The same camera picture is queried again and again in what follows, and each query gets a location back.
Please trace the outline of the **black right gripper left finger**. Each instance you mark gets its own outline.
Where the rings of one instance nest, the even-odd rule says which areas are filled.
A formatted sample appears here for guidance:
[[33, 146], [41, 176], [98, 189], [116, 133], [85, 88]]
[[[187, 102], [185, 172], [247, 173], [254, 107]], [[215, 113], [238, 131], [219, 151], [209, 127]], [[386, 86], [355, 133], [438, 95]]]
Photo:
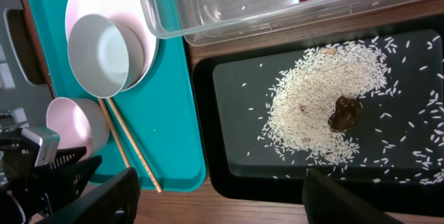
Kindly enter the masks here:
[[133, 224], [141, 188], [134, 168], [127, 168], [89, 193], [42, 219], [44, 224]]

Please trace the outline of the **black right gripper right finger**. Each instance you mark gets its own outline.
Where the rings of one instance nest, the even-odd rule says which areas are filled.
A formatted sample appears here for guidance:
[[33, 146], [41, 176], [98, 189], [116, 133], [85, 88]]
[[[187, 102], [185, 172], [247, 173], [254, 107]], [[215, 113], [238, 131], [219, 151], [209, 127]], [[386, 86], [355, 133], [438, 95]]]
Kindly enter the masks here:
[[302, 186], [302, 203], [310, 224], [396, 224], [400, 221], [376, 209], [315, 169]]

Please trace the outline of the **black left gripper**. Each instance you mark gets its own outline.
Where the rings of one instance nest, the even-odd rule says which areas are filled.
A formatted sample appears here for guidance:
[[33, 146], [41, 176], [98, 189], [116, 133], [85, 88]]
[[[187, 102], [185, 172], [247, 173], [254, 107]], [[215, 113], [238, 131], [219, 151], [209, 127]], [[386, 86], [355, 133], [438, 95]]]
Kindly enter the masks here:
[[2, 223], [52, 216], [80, 197], [102, 162], [100, 155], [80, 161], [87, 152], [80, 146], [57, 150], [52, 163], [36, 168], [38, 147], [22, 136], [22, 129], [1, 133]]

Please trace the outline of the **white rice pile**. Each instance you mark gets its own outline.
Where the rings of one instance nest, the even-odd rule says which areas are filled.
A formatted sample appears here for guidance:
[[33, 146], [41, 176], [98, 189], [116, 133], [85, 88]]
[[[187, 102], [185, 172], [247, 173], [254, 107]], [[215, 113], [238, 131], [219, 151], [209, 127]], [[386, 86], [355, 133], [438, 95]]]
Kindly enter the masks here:
[[305, 50], [272, 86], [258, 139], [269, 140], [267, 147], [282, 160], [305, 151], [311, 166], [350, 162], [359, 144], [346, 139], [344, 128], [332, 127], [330, 118], [341, 97], [360, 101], [389, 88], [387, 58], [376, 43], [363, 40]]

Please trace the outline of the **brown food scrap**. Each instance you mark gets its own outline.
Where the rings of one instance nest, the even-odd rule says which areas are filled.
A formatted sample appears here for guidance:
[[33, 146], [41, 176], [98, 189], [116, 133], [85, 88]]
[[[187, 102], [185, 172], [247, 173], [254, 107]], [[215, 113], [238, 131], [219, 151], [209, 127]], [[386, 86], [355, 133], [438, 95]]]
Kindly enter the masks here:
[[328, 119], [332, 132], [347, 132], [354, 128], [361, 116], [361, 104], [356, 98], [341, 96], [334, 113]]

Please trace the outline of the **grey bowl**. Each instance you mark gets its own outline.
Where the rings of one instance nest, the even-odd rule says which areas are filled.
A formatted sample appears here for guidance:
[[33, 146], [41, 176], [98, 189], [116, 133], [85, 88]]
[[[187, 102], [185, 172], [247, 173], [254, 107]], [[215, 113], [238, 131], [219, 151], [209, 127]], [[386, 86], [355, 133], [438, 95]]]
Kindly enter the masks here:
[[144, 50], [135, 32], [98, 14], [85, 15], [74, 24], [67, 52], [75, 79], [97, 98], [127, 89], [144, 69]]

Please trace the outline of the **black waste tray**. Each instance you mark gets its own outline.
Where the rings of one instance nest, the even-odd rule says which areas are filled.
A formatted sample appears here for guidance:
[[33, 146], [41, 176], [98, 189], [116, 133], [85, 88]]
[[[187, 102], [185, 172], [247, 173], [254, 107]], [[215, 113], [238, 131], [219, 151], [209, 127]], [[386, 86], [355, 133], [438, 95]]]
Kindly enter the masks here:
[[[359, 97], [361, 117], [345, 138], [349, 163], [282, 149], [266, 128], [273, 86], [308, 52], [365, 44], [383, 52], [387, 86]], [[316, 169], [378, 209], [443, 215], [443, 17], [432, 16], [299, 40], [200, 61], [192, 74], [213, 187], [245, 200], [301, 203]]]

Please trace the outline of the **clear plastic waste bin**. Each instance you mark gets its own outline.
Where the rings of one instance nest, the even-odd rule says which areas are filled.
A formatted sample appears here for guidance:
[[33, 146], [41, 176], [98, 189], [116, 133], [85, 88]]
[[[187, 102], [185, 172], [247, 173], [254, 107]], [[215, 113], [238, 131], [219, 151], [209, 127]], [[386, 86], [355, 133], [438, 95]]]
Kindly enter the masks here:
[[161, 39], [203, 46], [420, 0], [140, 0]]

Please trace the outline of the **pink bowl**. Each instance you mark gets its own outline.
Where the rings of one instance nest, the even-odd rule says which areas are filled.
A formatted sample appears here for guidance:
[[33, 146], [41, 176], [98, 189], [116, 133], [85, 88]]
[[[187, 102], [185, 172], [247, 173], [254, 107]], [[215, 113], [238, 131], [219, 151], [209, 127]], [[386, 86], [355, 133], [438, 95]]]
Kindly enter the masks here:
[[46, 111], [46, 126], [60, 135], [59, 149], [85, 147], [82, 160], [100, 151], [110, 136], [100, 105], [88, 98], [53, 99]]

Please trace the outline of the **right wooden chopstick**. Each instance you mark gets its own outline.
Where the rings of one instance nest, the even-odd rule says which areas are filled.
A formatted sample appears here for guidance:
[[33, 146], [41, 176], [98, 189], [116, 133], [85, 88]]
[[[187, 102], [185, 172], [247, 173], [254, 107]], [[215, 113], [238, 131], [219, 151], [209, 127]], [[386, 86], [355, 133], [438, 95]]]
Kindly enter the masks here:
[[106, 98], [106, 101], [108, 102], [108, 105], [110, 106], [112, 112], [116, 116], [117, 121], [119, 122], [119, 124], [122, 127], [123, 131], [125, 132], [129, 142], [131, 143], [131, 146], [133, 147], [134, 151], [136, 152], [136, 154], [137, 154], [140, 162], [142, 163], [145, 171], [148, 173], [148, 176], [151, 179], [153, 185], [155, 186], [157, 192], [158, 193], [163, 192], [163, 189], [162, 189], [160, 183], [158, 182], [157, 178], [155, 177], [154, 173], [152, 172], [152, 169], [150, 168], [146, 158], [144, 157], [143, 153], [141, 152], [141, 149], [137, 145], [137, 142], [135, 141], [135, 138], [133, 137], [133, 135], [129, 131], [129, 128], [126, 125], [126, 122], [124, 121], [121, 113], [117, 109], [114, 101], [112, 100], [112, 98]]

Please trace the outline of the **wooden chopstick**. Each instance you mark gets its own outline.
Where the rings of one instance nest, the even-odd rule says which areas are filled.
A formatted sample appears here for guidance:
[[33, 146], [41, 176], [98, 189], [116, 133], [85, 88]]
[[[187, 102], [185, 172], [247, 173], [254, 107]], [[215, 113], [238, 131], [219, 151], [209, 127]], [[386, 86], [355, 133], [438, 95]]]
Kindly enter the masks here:
[[137, 145], [137, 142], [135, 141], [135, 138], [133, 137], [133, 135], [129, 131], [129, 128], [126, 125], [126, 122], [124, 121], [121, 113], [117, 109], [114, 101], [112, 100], [112, 98], [106, 98], [106, 101], [108, 102], [108, 105], [110, 106], [112, 112], [116, 116], [117, 121], [119, 122], [119, 124], [122, 127], [123, 131], [125, 132], [129, 142], [131, 143], [131, 146], [133, 147], [134, 151], [136, 152], [136, 154], [137, 154], [140, 162], [142, 163], [145, 171], [148, 173], [148, 176], [151, 179], [153, 185], [155, 186], [157, 192], [158, 193], [163, 192], [163, 189], [162, 189], [160, 183], [158, 182], [157, 178], [155, 177], [154, 173], [152, 172], [152, 169], [150, 168], [146, 158], [144, 157], [143, 153], [141, 152], [141, 149]]
[[110, 131], [111, 131], [112, 136], [113, 136], [113, 138], [115, 140], [117, 148], [119, 149], [121, 158], [122, 158], [124, 164], [126, 165], [126, 168], [130, 168], [131, 165], [130, 165], [130, 162], [128, 160], [128, 156], [127, 156], [125, 150], [123, 149], [123, 146], [121, 145], [121, 141], [120, 141], [119, 136], [117, 134], [117, 130], [116, 130], [115, 126], [114, 126], [114, 123], [113, 123], [113, 121], [112, 121], [112, 119], [110, 117], [110, 114], [108, 112], [108, 109], [107, 109], [107, 106], [105, 104], [105, 101], [102, 98], [99, 98], [98, 102], [99, 102], [99, 105], [101, 107], [101, 111], [102, 111], [102, 113], [103, 113], [103, 115], [105, 117], [105, 120], [107, 121], [107, 123], [109, 125]]

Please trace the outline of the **left wooden chopstick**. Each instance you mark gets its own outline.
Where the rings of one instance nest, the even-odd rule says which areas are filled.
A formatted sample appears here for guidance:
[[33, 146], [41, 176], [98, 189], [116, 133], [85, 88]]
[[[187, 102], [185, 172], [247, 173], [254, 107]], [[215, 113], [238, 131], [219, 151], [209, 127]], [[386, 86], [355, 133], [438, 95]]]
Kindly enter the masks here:
[[103, 113], [103, 115], [105, 117], [105, 120], [107, 121], [107, 123], [109, 125], [110, 131], [111, 131], [112, 136], [113, 136], [113, 138], [115, 140], [117, 148], [119, 149], [121, 158], [122, 158], [124, 164], [126, 165], [126, 168], [130, 168], [131, 165], [130, 165], [130, 162], [128, 160], [128, 156], [127, 156], [125, 150], [123, 149], [123, 146], [121, 145], [121, 141], [120, 141], [119, 136], [117, 134], [117, 130], [116, 130], [115, 126], [114, 126], [114, 123], [113, 123], [113, 121], [112, 121], [112, 119], [110, 117], [110, 114], [108, 112], [108, 109], [107, 109], [107, 106], [105, 104], [105, 101], [102, 98], [99, 98], [98, 102], [99, 102], [99, 105], [101, 107], [101, 111], [102, 111], [102, 113]]

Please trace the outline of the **teal plastic tray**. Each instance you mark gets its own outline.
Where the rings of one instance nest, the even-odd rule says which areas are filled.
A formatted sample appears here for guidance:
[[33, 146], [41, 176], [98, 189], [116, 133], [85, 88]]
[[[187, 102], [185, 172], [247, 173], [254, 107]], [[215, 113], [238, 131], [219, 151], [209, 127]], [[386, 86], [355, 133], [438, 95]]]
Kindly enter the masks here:
[[[71, 72], [65, 37], [68, 0], [28, 0], [56, 96], [87, 98]], [[165, 191], [193, 191], [206, 177], [182, 38], [160, 40], [153, 68], [113, 101]]]

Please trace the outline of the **grey plastic dish rack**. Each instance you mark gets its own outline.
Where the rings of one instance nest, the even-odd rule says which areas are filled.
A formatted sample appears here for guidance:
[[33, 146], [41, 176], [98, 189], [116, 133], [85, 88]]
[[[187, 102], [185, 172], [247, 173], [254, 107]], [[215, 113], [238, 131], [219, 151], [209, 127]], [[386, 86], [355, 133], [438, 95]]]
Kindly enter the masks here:
[[22, 0], [1, 0], [1, 131], [44, 126], [51, 101], [27, 31]]

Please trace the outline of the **pink plate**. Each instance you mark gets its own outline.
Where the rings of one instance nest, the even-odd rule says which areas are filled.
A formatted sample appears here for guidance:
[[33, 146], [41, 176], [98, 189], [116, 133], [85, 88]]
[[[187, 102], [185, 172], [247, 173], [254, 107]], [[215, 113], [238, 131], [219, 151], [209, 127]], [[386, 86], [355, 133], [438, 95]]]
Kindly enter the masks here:
[[142, 73], [127, 86], [135, 87], [148, 73], [155, 62], [159, 39], [148, 29], [140, 0], [68, 0], [65, 10], [65, 35], [69, 36], [74, 24], [91, 13], [115, 19], [129, 27], [138, 37], [144, 51]]

